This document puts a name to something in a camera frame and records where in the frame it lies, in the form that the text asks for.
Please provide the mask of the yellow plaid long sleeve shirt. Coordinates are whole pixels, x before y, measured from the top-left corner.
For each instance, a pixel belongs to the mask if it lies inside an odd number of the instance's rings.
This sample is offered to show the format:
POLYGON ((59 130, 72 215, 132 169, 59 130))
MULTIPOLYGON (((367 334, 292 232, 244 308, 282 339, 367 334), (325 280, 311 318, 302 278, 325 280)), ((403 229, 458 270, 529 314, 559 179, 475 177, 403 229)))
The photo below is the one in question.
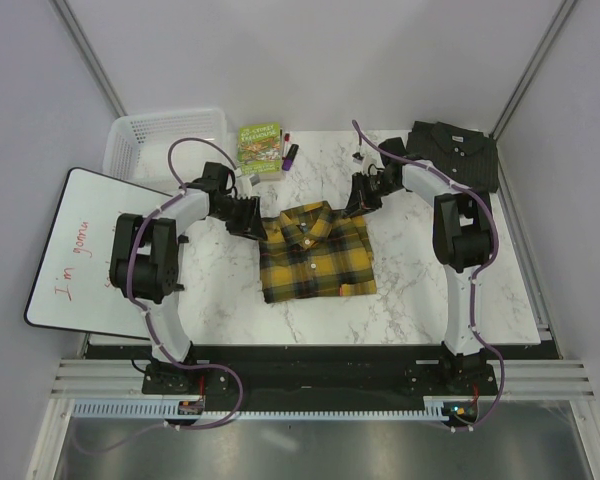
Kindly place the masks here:
POLYGON ((262 220, 259 271, 267 304, 377 292, 373 250, 362 216, 346 217, 326 201, 262 220))

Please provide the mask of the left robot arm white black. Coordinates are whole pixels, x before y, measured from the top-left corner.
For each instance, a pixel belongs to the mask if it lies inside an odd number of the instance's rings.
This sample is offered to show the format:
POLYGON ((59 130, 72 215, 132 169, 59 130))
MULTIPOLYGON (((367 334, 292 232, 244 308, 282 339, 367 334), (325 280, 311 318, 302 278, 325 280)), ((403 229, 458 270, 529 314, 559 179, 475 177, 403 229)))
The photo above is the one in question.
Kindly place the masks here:
POLYGON ((109 264, 111 284, 139 311, 152 344, 152 355, 170 362, 165 382, 188 393, 199 382, 199 369, 187 357, 191 342, 178 313, 181 247, 185 231, 209 217, 222 221, 229 234, 264 241, 260 198, 234 192, 234 171, 208 162, 202 176, 184 184, 145 216, 121 214, 115 225, 109 264))

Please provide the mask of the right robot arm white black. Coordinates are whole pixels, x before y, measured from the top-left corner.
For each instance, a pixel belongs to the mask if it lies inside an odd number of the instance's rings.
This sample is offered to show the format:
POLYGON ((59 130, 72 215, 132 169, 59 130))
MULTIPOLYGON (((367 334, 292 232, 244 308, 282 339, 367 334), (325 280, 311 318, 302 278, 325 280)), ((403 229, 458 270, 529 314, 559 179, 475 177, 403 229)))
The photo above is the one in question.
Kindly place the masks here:
POLYGON ((352 175, 346 217, 380 209, 382 199, 399 190, 416 194, 433 208, 432 245, 447 282, 447 327, 442 345, 449 362, 438 368, 438 381, 447 392, 463 392, 474 381, 471 366, 480 363, 487 342, 480 331, 479 275, 496 259, 499 237, 487 192, 460 184, 429 160, 413 160, 382 149, 379 166, 360 151, 353 159, 360 170, 352 175))

